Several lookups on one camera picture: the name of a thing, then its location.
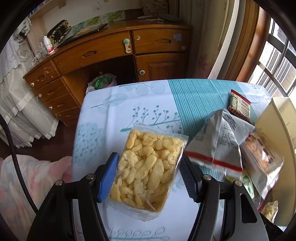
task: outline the wooden drawer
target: wooden drawer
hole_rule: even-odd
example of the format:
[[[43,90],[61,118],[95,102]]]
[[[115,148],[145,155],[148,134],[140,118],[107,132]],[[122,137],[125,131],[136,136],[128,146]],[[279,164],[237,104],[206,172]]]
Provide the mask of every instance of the wooden drawer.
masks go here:
[[[39,99],[43,103],[46,103],[57,97],[60,97],[62,95],[69,93],[69,91],[66,89],[65,85],[62,82],[62,78],[60,77],[48,83],[47,85],[41,87],[35,93],[36,95],[39,96]]]
[[[136,56],[139,81],[185,78],[187,53],[155,53]]]
[[[153,52],[187,52],[190,30],[150,28],[133,30],[136,54]]]
[[[79,117],[80,107],[74,107],[69,110],[65,110],[62,112],[58,112],[55,114],[55,116],[63,122],[65,125],[71,125],[75,122],[77,122]]]
[[[129,31],[90,40],[59,54],[54,62],[63,75],[106,59],[130,55],[132,51],[126,53],[124,39],[131,39]]]
[[[25,77],[26,82],[31,86],[32,90],[35,92],[42,86],[46,85],[50,81],[58,78],[60,76],[57,69],[54,67],[52,60],[47,61],[40,67],[35,69],[30,75]]]
[[[44,103],[52,113],[56,114],[60,111],[70,109],[77,106],[76,101],[72,98],[71,94],[62,95],[56,99]]]

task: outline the shelf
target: shelf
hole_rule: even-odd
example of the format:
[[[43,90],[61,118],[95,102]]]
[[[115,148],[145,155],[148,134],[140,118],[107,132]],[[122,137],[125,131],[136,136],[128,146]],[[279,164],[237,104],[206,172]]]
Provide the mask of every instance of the shelf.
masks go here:
[[[47,3],[45,3],[41,8],[39,8],[36,12],[34,12],[29,18],[35,19],[35,18],[42,17],[48,11],[50,11],[51,9],[53,9],[54,7],[58,6],[59,4],[65,1],[66,0],[50,0]]]

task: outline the dark floor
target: dark floor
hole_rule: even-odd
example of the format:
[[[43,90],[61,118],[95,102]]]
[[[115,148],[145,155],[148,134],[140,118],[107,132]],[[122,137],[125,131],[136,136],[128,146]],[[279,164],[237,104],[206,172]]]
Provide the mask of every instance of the dark floor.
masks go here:
[[[76,125],[65,126],[59,122],[54,137],[39,140],[34,139],[32,147],[15,148],[17,154],[33,156],[38,160],[58,161],[64,156],[71,156]],[[10,149],[6,143],[0,139],[0,157],[6,158],[10,155]]]

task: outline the silver bolt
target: silver bolt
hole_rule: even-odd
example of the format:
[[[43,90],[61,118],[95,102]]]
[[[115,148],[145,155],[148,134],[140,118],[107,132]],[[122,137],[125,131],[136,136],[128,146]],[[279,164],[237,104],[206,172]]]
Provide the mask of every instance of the silver bolt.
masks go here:
[[[57,186],[61,186],[62,184],[63,184],[63,181],[62,180],[57,180],[55,182],[55,185],[57,185]]]
[[[204,175],[203,178],[204,178],[205,180],[207,180],[207,181],[209,181],[209,180],[212,179],[212,177],[211,177],[210,175],[208,175],[208,174]]]
[[[242,186],[242,182],[240,180],[235,180],[234,184],[241,187]]]
[[[87,180],[93,180],[94,179],[94,174],[90,173],[86,175]]]

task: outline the bottle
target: bottle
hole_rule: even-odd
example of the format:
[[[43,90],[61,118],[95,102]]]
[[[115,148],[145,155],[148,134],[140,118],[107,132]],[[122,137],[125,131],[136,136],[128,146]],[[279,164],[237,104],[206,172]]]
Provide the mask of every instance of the bottle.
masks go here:
[[[43,43],[48,53],[51,53],[54,50],[54,47],[47,36],[43,37]]]

